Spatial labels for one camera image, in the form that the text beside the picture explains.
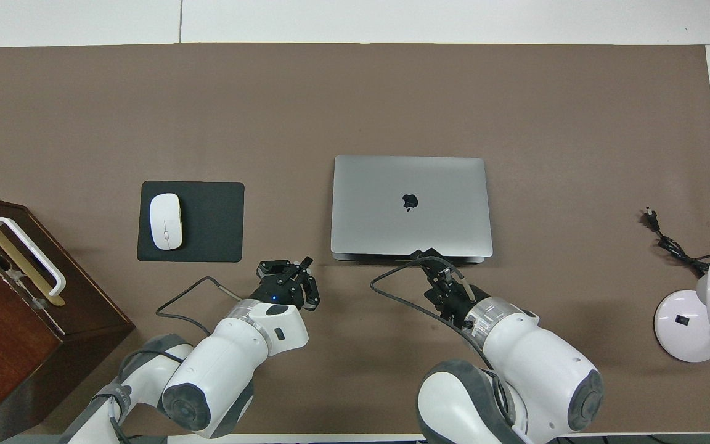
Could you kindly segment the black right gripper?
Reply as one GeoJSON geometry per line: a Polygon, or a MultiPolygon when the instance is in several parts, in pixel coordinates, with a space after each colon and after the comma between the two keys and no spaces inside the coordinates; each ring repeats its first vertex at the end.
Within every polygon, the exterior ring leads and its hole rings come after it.
{"type": "Polygon", "coordinates": [[[425,298],[436,307],[442,319],[462,327],[468,312],[474,307],[474,296],[468,294],[465,284],[454,279],[454,265],[434,248],[416,250],[410,258],[416,265],[425,262],[423,272],[431,285],[431,289],[424,294],[425,298]]]}

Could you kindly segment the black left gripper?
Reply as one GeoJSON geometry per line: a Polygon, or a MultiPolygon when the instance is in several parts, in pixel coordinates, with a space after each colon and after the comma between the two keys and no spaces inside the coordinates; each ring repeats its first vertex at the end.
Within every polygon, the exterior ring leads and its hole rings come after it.
{"type": "Polygon", "coordinates": [[[251,293],[251,298],[264,303],[316,310],[320,298],[317,280],[309,270],[312,263],[313,259],[310,257],[305,257],[299,265],[288,260],[260,262],[256,269],[259,285],[251,293]]]}

